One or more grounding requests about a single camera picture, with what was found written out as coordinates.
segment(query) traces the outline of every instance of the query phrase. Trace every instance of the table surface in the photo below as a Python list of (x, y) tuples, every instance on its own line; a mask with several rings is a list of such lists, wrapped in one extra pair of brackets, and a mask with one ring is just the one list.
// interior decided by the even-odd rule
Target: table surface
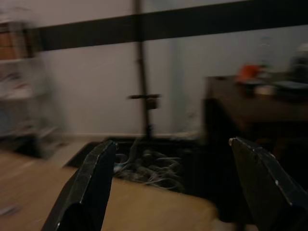
[(234, 77), (210, 77), (209, 84), (211, 96), (241, 129), (249, 127), (249, 123), (308, 126), (308, 103), (287, 103), (270, 96), (246, 97)]
[[(0, 230), (39, 231), (62, 187), (76, 170), (0, 152)], [(113, 179), (104, 231), (209, 231), (217, 217), (207, 200)]]

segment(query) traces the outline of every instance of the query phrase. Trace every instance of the black stand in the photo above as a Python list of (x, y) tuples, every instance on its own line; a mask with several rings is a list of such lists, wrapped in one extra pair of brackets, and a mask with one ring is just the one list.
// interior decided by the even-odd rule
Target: black stand
[(144, 64), (144, 49), (143, 49), (143, 24), (141, 15), (141, 0), (134, 0), (134, 22), (135, 22), (135, 35), (137, 42), (137, 57), (139, 64), (139, 77), (140, 77), (140, 89), (141, 95), (131, 95), (130, 99), (142, 99), (142, 111), (143, 111), (143, 122), (144, 122), (144, 134), (146, 140), (152, 138), (152, 125), (150, 123), (150, 110), (157, 108), (157, 98), (159, 95), (149, 95), (147, 87), (147, 77)]

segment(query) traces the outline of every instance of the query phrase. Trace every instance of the shelf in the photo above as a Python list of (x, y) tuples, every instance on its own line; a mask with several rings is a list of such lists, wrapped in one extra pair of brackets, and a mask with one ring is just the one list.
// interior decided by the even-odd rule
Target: shelf
[(15, 64), (23, 61), (24, 59), (4, 59), (0, 60), (0, 65), (1, 64)]
[(22, 137), (22, 136), (28, 136), (28, 135), (37, 135), (39, 138), (44, 138), (54, 131), (57, 130), (57, 127), (51, 127), (51, 128), (44, 128), (40, 132), (35, 132), (33, 128), (30, 128), (28, 130), (22, 130), (22, 131), (10, 131), (6, 132), (4, 134), (0, 134), (0, 138), (5, 138), (5, 137)]
[(47, 94), (47, 92), (33, 94), (30, 89), (12, 90), (10, 94), (0, 96), (0, 101), (28, 100), (45, 94)]
[(57, 127), (51, 127), (51, 128), (45, 128), (43, 129), (40, 133), (39, 133), (39, 137), (40, 138), (44, 138), (46, 136), (48, 136), (49, 134), (53, 133), (54, 131), (57, 130)]

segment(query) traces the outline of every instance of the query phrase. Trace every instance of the floor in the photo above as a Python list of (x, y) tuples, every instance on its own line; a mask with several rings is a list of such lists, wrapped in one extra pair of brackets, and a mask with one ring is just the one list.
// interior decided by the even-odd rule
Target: floor
[[(92, 140), (78, 140), (67, 142), (63, 147), (59, 148), (56, 153), (49, 159), (51, 163), (59, 167), (63, 167), (84, 145)], [(220, 220), (214, 220), (214, 229), (212, 231), (233, 231), (233, 223), (225, 223)], [(247, 231), (258, 231), (255, 225), (247, 225)]]

